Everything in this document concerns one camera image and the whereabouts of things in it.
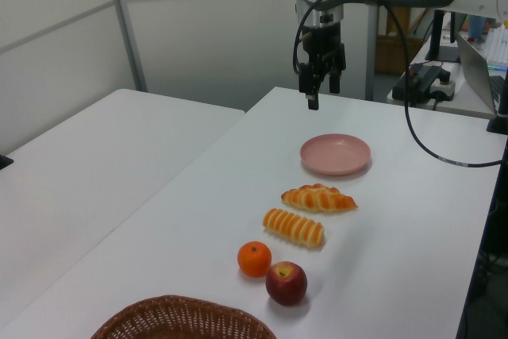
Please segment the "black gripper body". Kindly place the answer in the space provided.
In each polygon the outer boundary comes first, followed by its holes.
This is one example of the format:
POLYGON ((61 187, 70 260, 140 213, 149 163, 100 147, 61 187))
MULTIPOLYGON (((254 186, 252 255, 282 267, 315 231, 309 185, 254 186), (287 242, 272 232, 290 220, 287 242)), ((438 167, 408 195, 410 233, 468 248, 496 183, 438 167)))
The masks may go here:
POLYGON ((327 60, 339 64, 343 62, 340 23, 325 27, 304 26, 302 29, 302 44, 310 63, 327 60))

